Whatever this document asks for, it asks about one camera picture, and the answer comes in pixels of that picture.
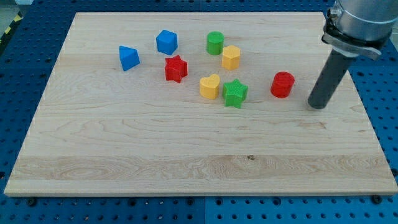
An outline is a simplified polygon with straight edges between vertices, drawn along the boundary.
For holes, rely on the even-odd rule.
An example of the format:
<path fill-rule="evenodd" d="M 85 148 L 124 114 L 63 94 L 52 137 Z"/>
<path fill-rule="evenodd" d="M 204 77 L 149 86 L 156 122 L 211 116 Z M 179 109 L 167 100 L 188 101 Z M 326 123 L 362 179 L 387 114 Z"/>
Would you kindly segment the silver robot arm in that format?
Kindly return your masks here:
<path fill-rule="evenodd" d="M 397 22 L 397 0 L 336 0 L 326 12 L 322 40 L 347 57 L 377 60 Z"/>

